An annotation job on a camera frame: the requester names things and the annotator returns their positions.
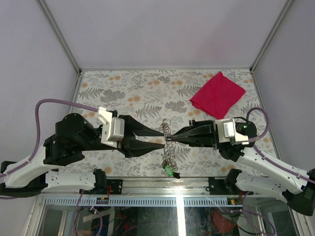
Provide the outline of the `metal ring key organizer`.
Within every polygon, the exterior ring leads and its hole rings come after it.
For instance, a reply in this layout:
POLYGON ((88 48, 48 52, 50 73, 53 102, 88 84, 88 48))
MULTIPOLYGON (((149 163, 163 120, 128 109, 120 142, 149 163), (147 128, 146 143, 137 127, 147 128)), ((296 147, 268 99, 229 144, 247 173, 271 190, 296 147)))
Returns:
POLYGON ((174 172, 178 172, 177 163, 175 160, 175 148, 172 141, 167 141, 167 137, 171 135, 171 129, 169 125, 171 121, 169 119, 164 118, 159 127, 159 130, 164 134, 165 145, 162 154, 162 165, 161 167, 164 169, 166 165, 170 166, 174 172))

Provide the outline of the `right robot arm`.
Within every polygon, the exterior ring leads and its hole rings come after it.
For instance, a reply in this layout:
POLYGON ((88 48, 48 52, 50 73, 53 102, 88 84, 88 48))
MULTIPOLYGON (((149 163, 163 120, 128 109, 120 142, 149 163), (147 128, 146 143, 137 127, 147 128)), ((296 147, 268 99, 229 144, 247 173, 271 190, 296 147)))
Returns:
POLYGON ((256 132, 256 126, 247 120, 191 120, 189 126, 167 136, 167 140, 190 147, 213 148, 224 159, 263 174, 260 177, 231 169, 223 181, 228 193, 253 192, 266 195, 283 201, 302 215, 312 216, 315 211, 315 171, 296 168, 259 151, 255 146, 256 132))

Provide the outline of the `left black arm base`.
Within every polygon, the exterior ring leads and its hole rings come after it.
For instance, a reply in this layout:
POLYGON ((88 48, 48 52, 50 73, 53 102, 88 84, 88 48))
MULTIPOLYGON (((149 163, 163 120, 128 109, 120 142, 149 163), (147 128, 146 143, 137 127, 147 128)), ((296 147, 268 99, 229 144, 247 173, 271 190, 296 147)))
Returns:
POLYGON ((107 179, 106 173, 101 169, 93 171, 95 177, 92 194, 121 195, 123 189, 122 179, 107 179))

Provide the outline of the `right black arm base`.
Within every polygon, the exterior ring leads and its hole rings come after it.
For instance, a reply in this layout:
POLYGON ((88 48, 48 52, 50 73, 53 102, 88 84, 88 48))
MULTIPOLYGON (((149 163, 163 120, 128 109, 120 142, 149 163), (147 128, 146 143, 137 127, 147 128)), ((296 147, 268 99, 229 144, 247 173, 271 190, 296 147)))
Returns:
POLYGON ((226 177, 208 177, 206 191, 210 195, 239 195, 241 190, 236 186, 236 179, 241 170, 231 169, 226 177))

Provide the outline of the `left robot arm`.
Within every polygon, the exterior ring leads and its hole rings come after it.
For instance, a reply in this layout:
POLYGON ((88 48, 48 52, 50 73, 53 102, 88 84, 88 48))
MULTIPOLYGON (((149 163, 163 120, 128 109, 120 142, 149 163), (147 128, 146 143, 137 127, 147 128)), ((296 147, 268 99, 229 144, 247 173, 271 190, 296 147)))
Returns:
POLYGON ((55 134, 34 155, 20 162, 2 162, 0 172, 4 179, 0 197, 28 198, 49 192, 108 194, 109 184, 103 170, 65 174, 59 169, 82 161, 85 151, 117 150, 132 158, 164 148, 163 144, 138 140, 138 136, 162 137, 163 133, 129 115, 119 116, 116 111, 99 108, 95 116, 101 122, 98 128, 82 115, 71 113, 55 124, 55 134))

